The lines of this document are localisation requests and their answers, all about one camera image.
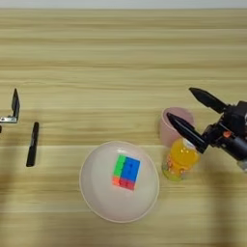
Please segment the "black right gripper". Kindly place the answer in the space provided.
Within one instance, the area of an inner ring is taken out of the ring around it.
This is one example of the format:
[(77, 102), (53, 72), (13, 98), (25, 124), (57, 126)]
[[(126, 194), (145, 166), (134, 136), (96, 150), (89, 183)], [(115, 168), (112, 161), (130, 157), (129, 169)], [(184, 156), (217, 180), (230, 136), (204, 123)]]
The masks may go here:
[[(223, 101), (209, 92), (190, 88), (192, 95), (204, 106), (222, 114), (228, 107)], [(167, 113), (166, 116), (174, 129), (200, 153), (204, 153), (208, 146), (222, 149), (237, 161), (247, 159), (247, 111), (242, 113), (225, 113), (217, 123), (210, 124), (203, 136), (185, 119)]]

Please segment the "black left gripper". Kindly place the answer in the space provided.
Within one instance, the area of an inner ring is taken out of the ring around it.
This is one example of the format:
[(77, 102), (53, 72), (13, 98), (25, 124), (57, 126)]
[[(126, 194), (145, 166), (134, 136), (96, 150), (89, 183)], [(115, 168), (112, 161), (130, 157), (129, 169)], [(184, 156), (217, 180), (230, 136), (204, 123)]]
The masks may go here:
[(19, 115), (20, 102), (17, 90), (14, 90), (13, 100), (12, 100), (12, 110), (13, 116), (10, 117), (0, 117), (0, 133), (2, 132), (1, 124), (16, 124), (17, 117)]

